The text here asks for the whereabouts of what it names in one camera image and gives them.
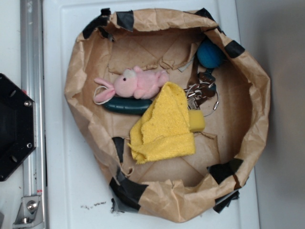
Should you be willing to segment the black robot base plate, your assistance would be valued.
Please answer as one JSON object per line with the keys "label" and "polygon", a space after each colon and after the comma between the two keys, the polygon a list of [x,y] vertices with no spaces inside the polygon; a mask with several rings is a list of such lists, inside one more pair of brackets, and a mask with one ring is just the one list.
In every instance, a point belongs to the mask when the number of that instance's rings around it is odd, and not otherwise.
{"label": "black robot base plate", "polygon": [[36,148],[34,105],[17,85],[0,75],[0,180],[6,181]]}

